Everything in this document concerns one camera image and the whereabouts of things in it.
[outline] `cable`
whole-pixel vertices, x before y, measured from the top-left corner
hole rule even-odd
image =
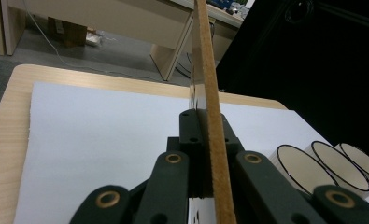
[[[26,10],[27,15],[29,15],[30,19],[32,19],[32,21],[35,24],[35,26],[37,27],[38,31],[44,36],[44,38],[47,40],[48,44],[50,44],[50,46],[54,49],[54,51],[56,52],[56,55],[59,58],[59,60],[62,63],[64,63],[65,65],[70,66],[70,67],[75,67],[75,68],[90,69],[90,70],[93,70],[93,71],[96,71],[96,72],[102,72],[102,73],[107,73],[107,74],[118,74],[118,75],[123,75],[123,76],[126,76],[126,77],[132,77],[132,78],[138,78],[138,79],[150,79],[150,80],[153,80],[153,81],[156,81],[156,82],[161,82],[160,80],[155,79],[155,78],[152,78],[152,77],[136,77],[136,76],[131,76],[131,75],[125,74],[123,72],[114,72],[114,71],[100,70],[100,69],[92,68],[92,67],[89,67],[89,66],[73,65],[73,64],[70,64],[70,63],[65,62],[62,59],[61,55],[59,54],[59,51],[52,45],[52,43],[50,43],[50,41],[48,40],[47,36],[44,34],[44,32],[42,31],[42,29],[38,26],[38,23],[33,18],[33,15],[30,14],[30,12],[28,10],[28,7],[27,7],[27,4],[26,4],[26,1],[25,0],[22,0],[22,2],[24,4],[24,9]],[[175,84],[175,85],[181,86],[181,85],[179,85],[177,83],[172,83],[172,82],[169,82],[169,83],[170,84]]]
[[[187,68],[185,68],[181,63],[178,63],[178,65],[180,65],[182,68],[184,68],[184,70],[186,70],[188,73],[190,73],[190,70],[188,70]]]
[[[189,77],[188,75],[186,75],[185,73],[183,73],[181,70],[179,70],[177,67],[176,67],[176,70],[181,74],[183,75],[184,77],[187,77],[189,79],[191,79],[191,77]]]
[[[189,61],[190,63],[192,63],[192,62],[191,62],[191,59],[190,59],[190,54],[189,54],[189,53],[187,53],[187,59],[188,59],[188,61]]]
[[[109,37],[107,37],[107,36],[104,36],[104,35],[102,35],[102,37],[103,38],[105,38],[106,40],[111,40],[111,41],[118,41],[116,38],[109,38]]]

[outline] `white paper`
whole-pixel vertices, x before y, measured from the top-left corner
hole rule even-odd
[[[189,100],[37,82],[15,224],[69,223],[104,185],[132,189],[149,178]],[[290,110],[221,104],[245,150],[326,142]]]

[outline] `wooden stick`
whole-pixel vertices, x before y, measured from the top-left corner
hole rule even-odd
[[[197,110],[210,158],[216,221],[235,224],[206,0],[194,1],[192,38],[191,107]]]

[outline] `desk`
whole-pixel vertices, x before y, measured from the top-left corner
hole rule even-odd
[[[39,65],[17,66],[0,103],[0,223],[12,223],[30,127],[30,101],[35,81],[113,91],[189,98],[190,90],[162,83],[63,70]],[[274,100],[220,93],[222,103],[285,109]]]
[[[150,54],[164,80],[172,76],[181,52],[191,52],[192,0],[1,0],[7,55],[14,53],[25,28],[24,3],[36,15],[152,43]],[[243,20],[212,6],[208,12],[216,19],[213,43],[219,60]]]

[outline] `floor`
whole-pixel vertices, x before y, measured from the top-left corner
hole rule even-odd
[[[10,76],[6,66],[8,63],[12,64],[11,66],[20,63],[39,64],[107,76],[190,86],[191,55],[188,53],[180,55],[174,74],[170,80],[164,81],[150,57],[151,43],[97,31],[101,36],[100,45],[67,48],[61,41],[48,35],[46,19],[34,17],[39,28],[32,20],[27,19],[26,30],[14,54],[0,55],[2,61],[0,64],[3,64],[0,65],[0,73],[7,73],[6,80],[0,81],[0,100]]]

